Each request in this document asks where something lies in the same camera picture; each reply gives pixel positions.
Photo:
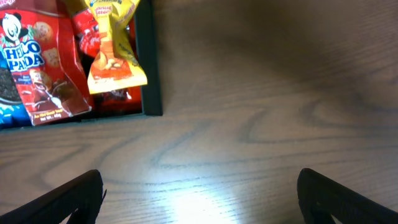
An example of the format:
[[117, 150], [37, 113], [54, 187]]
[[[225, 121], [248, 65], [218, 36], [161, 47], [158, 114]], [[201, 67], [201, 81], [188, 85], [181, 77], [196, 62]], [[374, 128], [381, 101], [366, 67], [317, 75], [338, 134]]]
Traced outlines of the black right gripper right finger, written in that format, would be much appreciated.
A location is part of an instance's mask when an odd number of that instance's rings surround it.
[[397, 223], [397, 212], [309, 168], [299, 173], [297, 195], [305, 223]]

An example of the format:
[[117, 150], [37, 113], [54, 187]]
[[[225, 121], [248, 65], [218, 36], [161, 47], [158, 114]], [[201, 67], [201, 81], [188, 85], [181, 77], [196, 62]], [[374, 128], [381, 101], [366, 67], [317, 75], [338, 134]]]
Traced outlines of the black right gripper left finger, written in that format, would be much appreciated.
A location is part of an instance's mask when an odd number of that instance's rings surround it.
[[39, 198], [1, 215], [1, 223], [95, 223], [106, 191], [93, 169]]

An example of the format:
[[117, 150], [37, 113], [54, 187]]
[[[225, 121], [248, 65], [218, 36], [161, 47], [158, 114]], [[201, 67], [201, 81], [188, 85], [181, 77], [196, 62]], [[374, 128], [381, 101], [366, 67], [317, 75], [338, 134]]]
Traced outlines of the red Hacks candy bag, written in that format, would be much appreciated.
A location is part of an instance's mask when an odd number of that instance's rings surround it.
[[[78, 50], [82, 53], [81, 62], [85, 73], [93, 69], [95, 81], [107, 78], [125, 78], [127, 71], [122, 63], [101, 50], [103, 34], [98, 30], [98, 23], [91, 11], [86, 8], [72, 17], [73, 28], [78, 39]], [[103, 91], [92, 95], [96, 113], [100, 116], [133, 114], [142, 111], [141, 88], [129, 88]]]

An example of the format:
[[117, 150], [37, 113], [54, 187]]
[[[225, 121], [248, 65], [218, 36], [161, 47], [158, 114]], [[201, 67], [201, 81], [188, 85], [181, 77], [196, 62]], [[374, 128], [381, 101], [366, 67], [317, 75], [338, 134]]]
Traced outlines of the blue Oreo cookie pack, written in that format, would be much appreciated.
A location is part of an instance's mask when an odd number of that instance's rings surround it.
[[7, 62], [1, 59], [1, 129], [31, 125]]

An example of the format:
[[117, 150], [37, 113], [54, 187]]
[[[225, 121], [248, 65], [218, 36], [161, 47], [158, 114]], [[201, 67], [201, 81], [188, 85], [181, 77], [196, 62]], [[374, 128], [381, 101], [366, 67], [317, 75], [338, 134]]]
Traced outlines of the dark green box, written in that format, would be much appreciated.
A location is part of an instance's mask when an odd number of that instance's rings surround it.
[[[127, 31], [129, 33], [130, 44], [133, 49], [135, 58], [139, 62], [139, 65], [142, 67], [147, 77], [147, 84], [139, 86], [141, 88], [142, 111], [140, 113], [133, 113], [133, 114], [160, 116], [162, 115], [162, 102], [160, 94], [160, 81], [159, 81], [159, 69], [158, 69], [158, 58], [157, 58], [157, 45], [156, 45], [157, 41], [155, 37], [152, 3], [150, 1], [140, 0], [136, 12], [133, 15], [132, 21], [129, 23], [129, 26], [127, 27]], [[80, 51], [78, 50], [78, 39], [75, 31], [74, 31], [74, 36], [75, 36], [77, 51], [81, 62], [82, 53], [80, 53]], [[87, 86], [88, 86], [88, 74], [89, 73], [85, 73]], [[83, 119], [109, 117], [109, 116], [100, 116], [98, 113], [96, 113], [92, 94], [90, 94], [90, 96], [92, 100], [92, 109], [90, 112], [83, 113], [79, 116], [75, 116], [72, 118], [61, 119], [51, 123], [81, 121]], [[125, 116], [125, 115], [129, 114], [118, 114], [116, 116]]]

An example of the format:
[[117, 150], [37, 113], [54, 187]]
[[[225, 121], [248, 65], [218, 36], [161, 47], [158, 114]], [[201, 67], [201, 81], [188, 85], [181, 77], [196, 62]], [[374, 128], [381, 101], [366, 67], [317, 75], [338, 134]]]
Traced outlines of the yellow peanut butter wafer pack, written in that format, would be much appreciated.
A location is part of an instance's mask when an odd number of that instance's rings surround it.
[[64, 3], [71, 17], [86, 8], [91, 11], [98, 30], [103, 34], [101, 50], [122, 63], [127, 71], [125, 78], [95, 81], [91, 69], [88, 74], [90, 94], [147, 84], [146, 74], [135, 58], [127, 31], [140, 0], [65, 0]]

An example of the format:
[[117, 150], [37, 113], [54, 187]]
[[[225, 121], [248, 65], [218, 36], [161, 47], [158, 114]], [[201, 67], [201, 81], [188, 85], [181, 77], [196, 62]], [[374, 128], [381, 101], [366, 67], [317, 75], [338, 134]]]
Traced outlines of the red Hello Panda box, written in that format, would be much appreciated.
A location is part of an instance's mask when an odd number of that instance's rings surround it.
[[32, 125], [92, 109], [67, 7], [58, 0], [2, 0], [1, 53]]

